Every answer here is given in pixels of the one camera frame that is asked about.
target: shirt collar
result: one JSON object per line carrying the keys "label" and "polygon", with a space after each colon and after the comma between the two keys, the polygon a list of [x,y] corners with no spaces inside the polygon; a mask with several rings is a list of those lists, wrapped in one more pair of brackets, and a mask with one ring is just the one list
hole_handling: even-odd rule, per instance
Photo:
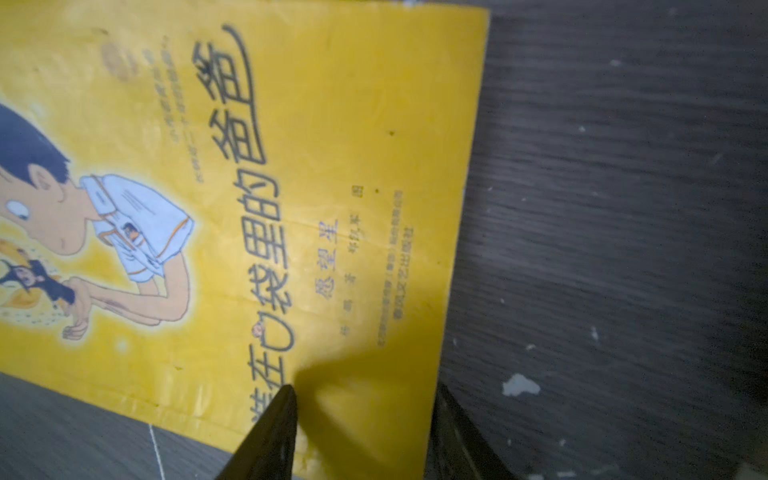
{"label": "shirt collar", "polygon": [[80,188],[85,189],[85,193],[88,194],[88,198],[91,199],[91,203],[99,215],[108,215],[116,210],[107,191],[101,186],[101,181],[98,177],[82,177],[80,179]]}

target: boy's dark blue hair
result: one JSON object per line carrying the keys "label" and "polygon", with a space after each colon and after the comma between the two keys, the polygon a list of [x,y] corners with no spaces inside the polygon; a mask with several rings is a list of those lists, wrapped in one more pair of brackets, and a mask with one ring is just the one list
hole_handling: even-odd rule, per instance
{"label": "boy's dark blue hair", "polygon": [[30,185],[29,165],[40,165],[60,184],[69,179],[67,158],[21,115],[0,104],[0,167]]}

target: boy's ear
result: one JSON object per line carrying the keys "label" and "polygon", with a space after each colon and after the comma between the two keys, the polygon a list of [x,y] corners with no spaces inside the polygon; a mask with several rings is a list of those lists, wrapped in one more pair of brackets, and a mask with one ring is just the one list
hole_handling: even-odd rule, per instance
{"label": "boy's ear", "polygon": [[64,185],[58,183],[46,168],[37,164],[29,164],[29,178],[35,188],[52,200],[61,202],[65,198]]}

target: cartoon figure with black hair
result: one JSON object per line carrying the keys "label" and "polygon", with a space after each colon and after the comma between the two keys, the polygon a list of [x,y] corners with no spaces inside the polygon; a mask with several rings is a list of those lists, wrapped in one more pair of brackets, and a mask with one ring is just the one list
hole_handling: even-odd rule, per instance
{"label": "cartoon figure with black hair", "polygon": [[[0,217],[65,256],[82,250],[90,223],[98,239],[114,248],[128,278],[137,285],[138,293],[126,292],[73,277],[60,284],[67,289],[63,290],[46,280],[50,277],[40,270],[41,264],[29,272],[11,266],[25,288],[43,288],[51,300],[54,296],[73,300],[68,305],[75,317],[72,328],[77,329],[65,330],[65,338],[82,338],[92,305],[148,326],[184,316],[190,284],[182,250],[194,222],[182,209],[157,191],[118,175],[85,176],[75,184],[69,160],[59,149],[1,104],[0,151]],[[155,283],[159,279],[165,294]]]}

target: light blue shirt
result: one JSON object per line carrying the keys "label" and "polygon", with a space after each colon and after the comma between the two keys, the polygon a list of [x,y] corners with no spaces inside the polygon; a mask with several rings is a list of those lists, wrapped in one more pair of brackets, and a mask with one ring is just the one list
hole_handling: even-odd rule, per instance
{"label": "light blue shirt", "polygon": [[128,278],[147,282],[164,276],[163,265],[184,248],[194,222],[158,192],[119,177],[82,177],[80,187],[102,220],[94,222],[99,239],[114,247]]}

